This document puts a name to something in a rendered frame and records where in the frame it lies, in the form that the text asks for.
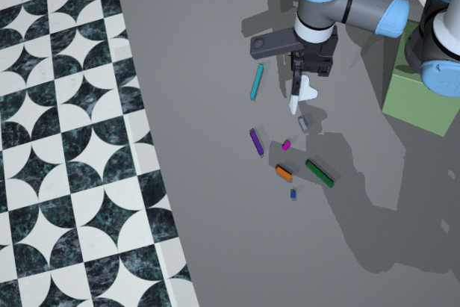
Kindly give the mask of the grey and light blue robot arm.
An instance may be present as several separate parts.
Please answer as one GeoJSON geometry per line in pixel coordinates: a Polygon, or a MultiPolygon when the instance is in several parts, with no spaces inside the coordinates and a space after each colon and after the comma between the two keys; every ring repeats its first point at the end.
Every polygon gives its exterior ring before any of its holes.
{"type": "MultiPolygon", "coordinates": [[[[257,60],[304,49],[294,28],[302,39],[321,43],[335,21],[397,38],[409,10],[408,0],[299,0],[294,27],[252,37],[250,54],[257,60]]],[[[460,0],[426,0],[420,24],[406,41],[405,59],[429,90],[460,97],[460,0]]]]}

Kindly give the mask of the purple rod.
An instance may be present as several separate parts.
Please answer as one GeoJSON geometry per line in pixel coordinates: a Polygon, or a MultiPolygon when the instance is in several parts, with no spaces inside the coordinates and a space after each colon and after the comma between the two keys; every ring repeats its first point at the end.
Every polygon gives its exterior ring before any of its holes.
{"type": "Polygon", "coordinates": [[[263,154],[264,154],[264,151],[263,151],[263,149],[261,148],[261,144],[259,143],[258,138],[257,138],[256,135],[255,135],[255,132],[254,132],[254,131],[251,131],[251,132],[250,132],[250,135],[251,135],[251,138],[252,138],[252,140],[253,140],[253,142],[254,142],[254,144],[255,144],[256,149],[258,150],[259,155],[263,155],[263,154]]]}

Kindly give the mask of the green rod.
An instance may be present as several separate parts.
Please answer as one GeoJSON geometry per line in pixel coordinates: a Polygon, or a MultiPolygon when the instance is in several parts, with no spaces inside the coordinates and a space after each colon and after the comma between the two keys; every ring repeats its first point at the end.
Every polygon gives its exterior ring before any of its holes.
{"type": "Polygon", "coordinates": [[[334,186],[334,183],[323,173],[321,173],[311,162],[308,162],[306,167],[310,169],[316,176],[318,176],[323,182],[325,182],[330,188],[334,186]]]}

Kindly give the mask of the turquoise rod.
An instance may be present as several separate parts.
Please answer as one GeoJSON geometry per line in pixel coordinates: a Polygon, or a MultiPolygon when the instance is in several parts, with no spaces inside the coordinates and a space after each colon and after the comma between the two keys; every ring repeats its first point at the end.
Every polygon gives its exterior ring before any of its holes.
{"type": "Polygon", "coordinates": [[[255,98],[256,90],[258,88],[258,83],[259,83],[259,80],[260,80],[260,77],[261,77],[263,67],[264,67],[264,65],[259,65],[258,73],[257,73],[256,78],[255,78],[255,83],[254,83],[254,86],[252,88],[252,93],[251,93],[250,99],[255,98]]]}

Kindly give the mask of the short magenta rod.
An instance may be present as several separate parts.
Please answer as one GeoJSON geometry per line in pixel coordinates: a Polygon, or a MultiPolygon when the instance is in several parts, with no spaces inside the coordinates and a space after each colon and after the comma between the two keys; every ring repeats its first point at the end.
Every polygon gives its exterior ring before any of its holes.
{"type": "Polygon", "coordinates": [[[287,142],[287,143],[282,147],[282,149],[283,149],[284,151],[286,151],[290,145],[291,145],[291,143],[287,142]]]}

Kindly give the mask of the grey rod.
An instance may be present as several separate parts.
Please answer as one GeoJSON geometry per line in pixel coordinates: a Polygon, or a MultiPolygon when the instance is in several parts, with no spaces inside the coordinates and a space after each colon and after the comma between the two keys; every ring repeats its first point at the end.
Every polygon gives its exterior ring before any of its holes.
{"type": "Polygon", "coordinates": [[[303,120],[303,118],[299,119],[298,122],[299,122],[299,124],[300,124],[300,126],[301,126],[303,131],[306,131],[308,129],[306,124],[305,124],[305,122],[304,122],[304,120],[303,120]]]}

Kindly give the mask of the orange rod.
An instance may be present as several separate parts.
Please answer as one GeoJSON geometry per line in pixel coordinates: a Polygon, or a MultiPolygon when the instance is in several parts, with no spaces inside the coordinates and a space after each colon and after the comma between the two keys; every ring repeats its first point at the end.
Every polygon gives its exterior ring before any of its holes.
{"type": "Polygon", "coordinates": [[[288,173],[286,173],[283,169],[281,169],[280,167],[278,167],[276,169],[276,172],[278,174],[280,174],[281,176],[283,176],[284,178],[286,178],[288,181],[290,181],[292,179],[292,176],[288,173]]]}

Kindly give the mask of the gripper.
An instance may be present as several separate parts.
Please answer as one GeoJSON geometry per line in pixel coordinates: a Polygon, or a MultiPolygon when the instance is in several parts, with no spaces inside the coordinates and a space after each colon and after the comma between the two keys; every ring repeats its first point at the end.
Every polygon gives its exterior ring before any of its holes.
{"type": "Polygon", "coordinates": [[[338,30],[334,25],[331,37],[321,43],[311,43],[302,39],[295,29],[294,35],[305,48],[288,52],[293,71],[289,103],[292,114],[296,113],[297,102],[314,99],[318,94],[317,90],[309,85],[309,77],[302,72],[315,72],[318,76],[329,77],[333,64],[332,56],[338,43],[338,30]]]}

